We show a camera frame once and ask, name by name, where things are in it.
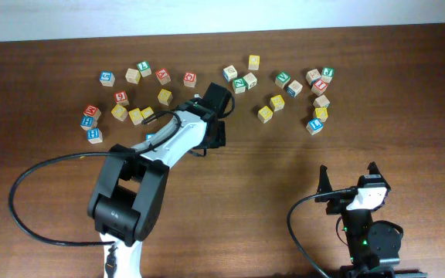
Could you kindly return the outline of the yellow S block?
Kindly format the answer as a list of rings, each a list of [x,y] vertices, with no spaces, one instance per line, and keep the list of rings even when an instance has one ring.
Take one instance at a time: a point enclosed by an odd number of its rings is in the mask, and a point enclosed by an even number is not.
[[[284,99],[280,94],[270,98],[270,107],[273,112],[282,110],[284,108],[284,105]]]
[[[172,92],[166,89],[161,89],[158,94],[158,101],[165,106],[169,106],[173,99]]]

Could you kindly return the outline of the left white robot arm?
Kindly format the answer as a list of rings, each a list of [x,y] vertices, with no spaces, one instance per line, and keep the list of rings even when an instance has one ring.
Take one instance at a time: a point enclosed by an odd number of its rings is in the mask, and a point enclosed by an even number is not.
[[[106,277],[141,275],[142,243],[160,215],[170,169],[187,153],[204,157],[225,146],[224,118],[234,108],[234,96],[211,83],[203,97],[169,111],[171,120],[144,142],[110,149],[87,206],[104,244]]]

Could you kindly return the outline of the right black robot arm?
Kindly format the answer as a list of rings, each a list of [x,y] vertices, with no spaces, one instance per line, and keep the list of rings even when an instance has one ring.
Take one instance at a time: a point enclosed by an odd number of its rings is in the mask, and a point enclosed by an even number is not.
[[[333,190],[324,165],[320,167],[317,193],[319,202],[327,204],[328,215],[340,215],[346,236],[346,245],[352,264],[342,266],[340,277],[427,277],[419,270],[396,272],[399,250],[404,236],[403,228],[395,223],[372,219],[372,213],[385,204],[391,191],[375,162],[368,166],[369,173],[358,179],[356,186],[342,191]]]

